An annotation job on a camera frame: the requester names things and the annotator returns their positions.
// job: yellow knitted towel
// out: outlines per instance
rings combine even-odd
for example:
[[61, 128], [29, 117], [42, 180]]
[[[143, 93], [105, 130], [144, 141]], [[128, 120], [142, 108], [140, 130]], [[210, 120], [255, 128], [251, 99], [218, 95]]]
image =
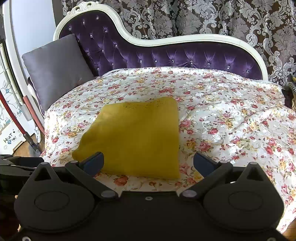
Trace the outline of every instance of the yellow knitted towel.
[[104, 173], [176, 179], [178, 136], [178, 105], [173, 98], [108, 104], [72, 157], [82, 161], [101, 151]]

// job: white door frame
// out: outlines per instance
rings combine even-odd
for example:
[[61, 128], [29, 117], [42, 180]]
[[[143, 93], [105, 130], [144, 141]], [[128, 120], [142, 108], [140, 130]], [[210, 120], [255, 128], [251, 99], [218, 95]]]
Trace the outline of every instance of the white door frame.
[[11, 23], [11, 11], [10, 11], [10, 0], [7, 0], [2, 5], [3, 9], [3, 25], [4, 25], [4, 31], [5, 31], [5, 43], [7, 47], [8, 57], [12, 66], [13, 73], [16, 77], [17, 83], [20, 87], [20, 90], [23, 94], [23, 96], [28, 96], [31, 105], [36, 112], [37, 117], [39, 118], [40, 122], [44, 126], [44, 118], [42, 114], [40, 113], [40, 110], [38, 106], [36, 105], [32, 95], [30, 94], [26, 79], [24, 77], [24, 74], [22, 72], [20, 62], [17, 56], [17, 52], [15, 49], [15, 41], [12, 34], [12, 23]]

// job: floral bedspread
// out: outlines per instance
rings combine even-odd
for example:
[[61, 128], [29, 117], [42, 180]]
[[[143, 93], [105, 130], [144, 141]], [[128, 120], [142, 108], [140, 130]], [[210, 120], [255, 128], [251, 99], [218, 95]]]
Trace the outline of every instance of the floral bedspread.
[[171, 96], [178, 102], [180, 179], [105, 173], [99, 173], [96, 179], [118, 193], [180, 193], [202, 179], [193, 167], [197, 151], [234, 166], [256, 161], [284, 201], [285, 213], [278, 226], [284, 232], [296, 217], [296, 116], [284, 106], [281, 87], [270, 82], [207, 69], [153, 67], [113, 71], [76, 87], [49, 108], [45, 116], [46, 148], [41, 156], [53, 166], [62, 166], [72, 160], [72, 151], [102, 106], [162, 96]]

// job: damask curtain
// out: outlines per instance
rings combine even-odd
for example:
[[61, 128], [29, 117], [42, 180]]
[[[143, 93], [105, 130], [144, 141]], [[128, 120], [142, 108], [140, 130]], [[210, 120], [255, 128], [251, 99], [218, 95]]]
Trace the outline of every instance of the damask curtain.
[[[66, 15], [82, 0], [61, 0]], [[142, 39], [225, 34], [254, 47], [269, 79], [286, 85], [295, 75], [296, 5], [292, 0], [99, 0]]]

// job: white wall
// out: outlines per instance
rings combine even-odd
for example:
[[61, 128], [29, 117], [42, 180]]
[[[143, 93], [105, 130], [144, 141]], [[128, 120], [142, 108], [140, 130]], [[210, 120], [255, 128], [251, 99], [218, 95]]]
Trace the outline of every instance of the white wall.
[[25, 78], [22, 55], [52, 41], [56, 28], [52, 0], [10, 0], [12, 33]]

